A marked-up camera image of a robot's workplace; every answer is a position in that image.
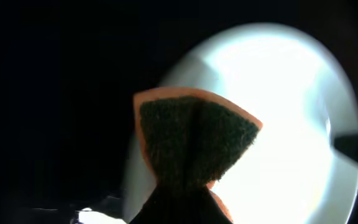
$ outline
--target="dark green scrubbing surface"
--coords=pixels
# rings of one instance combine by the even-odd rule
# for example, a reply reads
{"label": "dark green scrubbing surface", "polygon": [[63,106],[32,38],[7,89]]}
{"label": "dark green scrubbing surface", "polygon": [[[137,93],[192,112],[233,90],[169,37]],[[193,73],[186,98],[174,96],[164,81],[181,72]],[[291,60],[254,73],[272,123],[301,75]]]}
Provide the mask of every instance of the dark green scrubbing surface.
{"label": "dark green scrubbing surface", "polygon": [[160,184],[175,195],[220,179],[259,130],[237,113],[193,96],[145,102],[140,116],[149,161]]}

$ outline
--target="black background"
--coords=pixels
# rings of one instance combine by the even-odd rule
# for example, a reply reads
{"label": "black background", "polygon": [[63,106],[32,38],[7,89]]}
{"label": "black background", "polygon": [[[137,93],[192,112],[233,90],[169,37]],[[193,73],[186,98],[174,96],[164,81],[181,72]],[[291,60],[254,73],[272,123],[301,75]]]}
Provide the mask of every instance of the black background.
{"label": "black background", "polygon": [[0,1],[0,217],[119,197],[133,94],[250,22],[318,39],[358,99],[358,1]]}

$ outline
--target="green sponge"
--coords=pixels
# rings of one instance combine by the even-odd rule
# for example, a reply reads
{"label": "green sponge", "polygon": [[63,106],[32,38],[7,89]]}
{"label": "green sponge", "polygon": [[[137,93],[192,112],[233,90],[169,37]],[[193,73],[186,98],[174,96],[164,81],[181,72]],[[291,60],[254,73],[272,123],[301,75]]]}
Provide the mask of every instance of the green sponge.
{"label": "green sponge", "polygon": [[140,117],[148,159],[174,195],[220,179],[259,131],[237,113],[194,96],[145,102]]}

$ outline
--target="white plate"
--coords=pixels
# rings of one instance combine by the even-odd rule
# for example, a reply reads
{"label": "white plate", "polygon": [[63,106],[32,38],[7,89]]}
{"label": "white plate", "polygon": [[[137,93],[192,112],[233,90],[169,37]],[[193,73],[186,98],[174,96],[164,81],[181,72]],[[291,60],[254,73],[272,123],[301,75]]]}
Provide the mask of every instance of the white plate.
{"label": "white plate", "polygon": [[[358,131],[358,110],[335,58],[312,37],[278,24],[235,27],[203,42],[162,86],[212,91],[263,123],[254,145],[216,183],[234,223],[343,224],[358,188],[358,165],[330,136]],[[134,140],[124,220],[155,187]]]}

